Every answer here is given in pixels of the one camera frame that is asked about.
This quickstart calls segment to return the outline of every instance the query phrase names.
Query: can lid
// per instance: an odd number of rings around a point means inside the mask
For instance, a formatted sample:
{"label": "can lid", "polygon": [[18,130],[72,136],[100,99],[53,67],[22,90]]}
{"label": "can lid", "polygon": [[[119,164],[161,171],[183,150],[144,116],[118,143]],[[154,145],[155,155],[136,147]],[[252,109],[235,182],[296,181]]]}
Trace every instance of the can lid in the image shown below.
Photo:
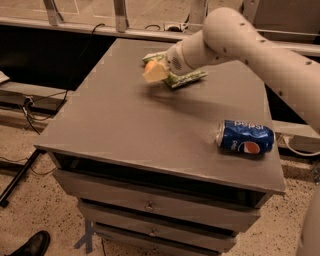
{"label": "can lid", "polygon": [[221,146],[221,143],[222,143],[223,132],[224,132],[224,122],[220,122],[219,123],[219,132],[216,136],[216,142],[219,147]]}

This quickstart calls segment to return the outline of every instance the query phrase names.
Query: green object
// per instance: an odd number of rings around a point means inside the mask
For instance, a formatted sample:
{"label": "green object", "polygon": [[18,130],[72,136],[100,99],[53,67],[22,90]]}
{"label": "green object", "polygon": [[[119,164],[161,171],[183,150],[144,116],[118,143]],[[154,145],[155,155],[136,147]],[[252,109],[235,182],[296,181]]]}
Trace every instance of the green object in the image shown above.
{"label": "green object", "polygon": [[[151,53],[146,55],[142,61],[147,64],[151,60],[159,61],[160,63],[163,63],[163,60],[165,60],[166,52],[158,52],[158,53]],[[186,75],[183,76],[177,76],[170,72],[168,78],[162,80],[166,85],[168,85],[171,89],[175,89],[181,86],[185,86],[188,84],[191,84],[195,81],[200,80],[202,77],[207,76],[208,73],[204,72],[200,69],[196,69]]]}

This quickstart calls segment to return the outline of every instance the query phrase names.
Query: drawer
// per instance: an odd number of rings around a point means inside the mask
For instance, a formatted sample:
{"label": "drawer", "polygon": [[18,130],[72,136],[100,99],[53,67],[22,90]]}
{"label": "drawer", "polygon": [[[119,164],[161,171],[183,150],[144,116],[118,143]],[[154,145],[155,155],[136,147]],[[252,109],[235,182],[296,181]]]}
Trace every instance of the drawer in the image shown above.
{"label": "drawer", "polygon": [[60,167],[59,169],[66,171],[247,207],[260,208],[259,202],[266,194],[235,187],[231,184],[223,185],[210,181],[195,180],[191,177],[152,172],[58,153],[54,153],[54,158],[59,161],[60,166],[64,166],[64,168]]}
{"label": "drawer", "polygon": [[78,198],[151,212],[235,232],[245,232],[260,216],[259,210],[249,207],[161,189],[61,170],[55,170],[54,176],[66,193]]}
{"label": "drawer", "polygon": [[197,248],[194,246],[188,246],[185,244],[179,244],[171,241],[166,241],[159,238],[152,238],[149,236],[140,235],[134,232],[129,232],[105,225],[94,223],[93,230],[101,237],[118,241],[124,244],[130,244],[140,248],[150,250],[157,255],[157,253],[165,253],[172,256],[188,255],[188,256],[203,256],[221,255],[218,252],[210,251],[206,249]]}
{"label": "drawer", "polygon": [[150,237],[186,243],[218,252],[227,252],[235,245],[235,239],[223,234],[221,229],[204,225],[179,223],[175,219],[156,218],[158,215],[139,215],[126,209],[79,202],[83,216],[92,222],[136,231]]}

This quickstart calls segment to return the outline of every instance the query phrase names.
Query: black shoe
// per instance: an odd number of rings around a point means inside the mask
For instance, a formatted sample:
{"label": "black shoe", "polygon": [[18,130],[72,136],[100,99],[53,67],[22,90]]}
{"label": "black shoe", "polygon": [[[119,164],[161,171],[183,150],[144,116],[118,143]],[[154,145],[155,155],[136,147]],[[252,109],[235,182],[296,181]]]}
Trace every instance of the black shoe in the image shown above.
{"label": "black shoe", "polygon": [[22,247],[10,254],[10,256],[44,256],[49,243],[49,233],[47,231],[40,231],[33,235]]}

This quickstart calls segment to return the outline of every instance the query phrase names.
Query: table top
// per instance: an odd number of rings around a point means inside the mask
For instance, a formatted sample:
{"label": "table top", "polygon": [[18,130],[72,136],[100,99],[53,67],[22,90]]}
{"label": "table top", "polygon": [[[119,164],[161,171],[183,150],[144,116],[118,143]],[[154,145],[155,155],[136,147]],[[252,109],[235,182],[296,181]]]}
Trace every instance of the table top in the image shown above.
{"label": "table top", "polygon": [[197,180],[281,194],[275,146],[262,156],[230,153],[214,142],[222,120],[272,127],[263,82],[238,61],[172,91],[148,84],[142,58],[169,43],[117,39],[37,138],[46,151]]}

